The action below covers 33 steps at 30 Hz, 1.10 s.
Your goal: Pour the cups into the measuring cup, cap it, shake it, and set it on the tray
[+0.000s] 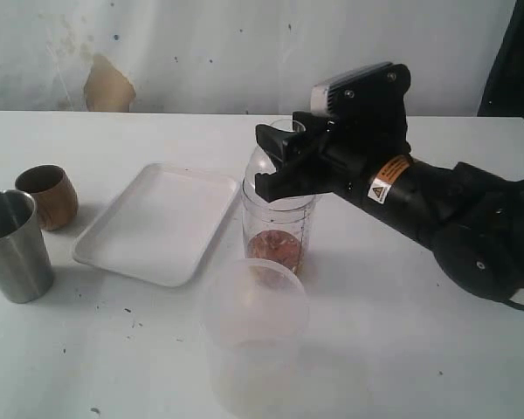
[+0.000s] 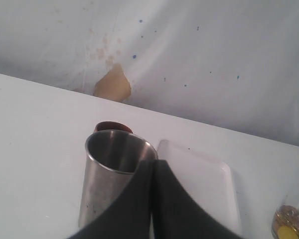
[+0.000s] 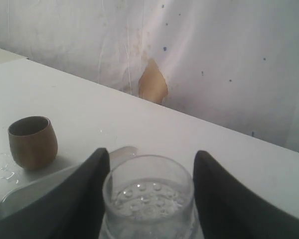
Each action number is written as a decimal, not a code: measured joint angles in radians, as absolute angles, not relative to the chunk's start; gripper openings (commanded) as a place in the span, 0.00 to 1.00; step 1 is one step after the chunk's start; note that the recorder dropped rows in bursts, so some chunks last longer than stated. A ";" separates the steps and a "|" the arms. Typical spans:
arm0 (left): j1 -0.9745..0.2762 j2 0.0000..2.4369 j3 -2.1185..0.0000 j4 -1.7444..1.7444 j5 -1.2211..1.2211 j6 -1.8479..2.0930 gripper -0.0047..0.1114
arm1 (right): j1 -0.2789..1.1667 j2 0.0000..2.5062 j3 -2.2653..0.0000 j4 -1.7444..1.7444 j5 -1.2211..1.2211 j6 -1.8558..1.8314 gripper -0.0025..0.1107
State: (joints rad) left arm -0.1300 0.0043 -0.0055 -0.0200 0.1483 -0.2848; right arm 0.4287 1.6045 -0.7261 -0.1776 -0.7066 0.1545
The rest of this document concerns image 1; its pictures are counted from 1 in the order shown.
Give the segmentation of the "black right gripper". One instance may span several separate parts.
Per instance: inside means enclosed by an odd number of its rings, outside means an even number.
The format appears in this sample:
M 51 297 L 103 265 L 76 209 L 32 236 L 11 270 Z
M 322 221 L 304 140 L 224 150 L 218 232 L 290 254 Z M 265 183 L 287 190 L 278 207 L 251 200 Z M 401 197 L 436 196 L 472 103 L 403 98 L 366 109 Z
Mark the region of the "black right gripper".
M 255 127 L 267 165 L 254 171 L 257 196 L 273 203 L 333 193 L 376 218 L 413 217 L 411 171 L 395 181 L 379 179 L 386 169 L 410 165 L 403 104 L 364 107 L 345 117 L 297 111 L 293 120 L 300 123 Z

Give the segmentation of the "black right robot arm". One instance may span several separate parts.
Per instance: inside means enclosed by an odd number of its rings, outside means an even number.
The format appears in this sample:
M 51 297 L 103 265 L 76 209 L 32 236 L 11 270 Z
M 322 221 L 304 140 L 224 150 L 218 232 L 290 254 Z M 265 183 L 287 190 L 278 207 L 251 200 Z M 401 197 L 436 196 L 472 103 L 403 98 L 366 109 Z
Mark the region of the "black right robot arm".
M 524 180 L 414 158 L 399 102 L 300 117 L 301 133 L 256 126 L 256 142 L 275 167 L 255 176 L 258 196 L 272 203 L 335 194 L 431 251 L 463 290 L 514 306 L 524 289 Z

